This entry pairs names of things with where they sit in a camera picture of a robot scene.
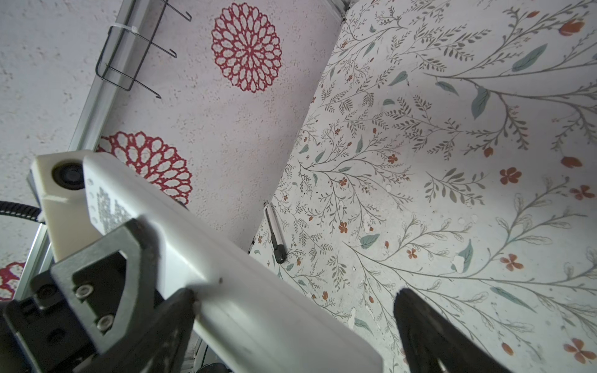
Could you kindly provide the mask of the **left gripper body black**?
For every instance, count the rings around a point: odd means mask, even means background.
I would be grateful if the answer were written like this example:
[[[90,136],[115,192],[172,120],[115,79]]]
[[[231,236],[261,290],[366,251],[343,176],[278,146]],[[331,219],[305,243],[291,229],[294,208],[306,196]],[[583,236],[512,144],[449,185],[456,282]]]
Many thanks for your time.
[[[101,372],[100,354],[49,270],[2,313],[30,372]]]

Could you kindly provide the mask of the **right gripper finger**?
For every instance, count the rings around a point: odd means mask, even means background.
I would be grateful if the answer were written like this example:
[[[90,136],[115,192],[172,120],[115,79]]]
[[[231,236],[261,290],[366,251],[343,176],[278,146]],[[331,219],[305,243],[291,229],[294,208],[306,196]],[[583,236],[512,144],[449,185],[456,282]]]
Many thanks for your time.
[[[411,372],[507,372],[415,292],[400,290],[393,313]]]

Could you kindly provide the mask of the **white remote control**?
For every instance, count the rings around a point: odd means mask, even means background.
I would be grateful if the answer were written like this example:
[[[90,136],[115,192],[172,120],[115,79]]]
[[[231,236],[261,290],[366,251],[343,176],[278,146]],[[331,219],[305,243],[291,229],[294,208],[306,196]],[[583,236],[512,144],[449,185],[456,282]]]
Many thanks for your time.
[[[84,157],[90,220],[137,219],[157,245],[156,287],[196,298],[194,330],[235,372],[381,372],[382,357],[312,300],[107,153]]]

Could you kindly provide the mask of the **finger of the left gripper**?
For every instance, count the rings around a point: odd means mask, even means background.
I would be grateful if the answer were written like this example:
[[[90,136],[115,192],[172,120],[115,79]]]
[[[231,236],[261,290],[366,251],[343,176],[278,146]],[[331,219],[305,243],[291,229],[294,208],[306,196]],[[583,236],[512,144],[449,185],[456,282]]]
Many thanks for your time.
[[[51,267],[51,278],[96,351],[84,372],[181,370],[194,293],[159,293],[155,239],[150,228],[131,219]]]

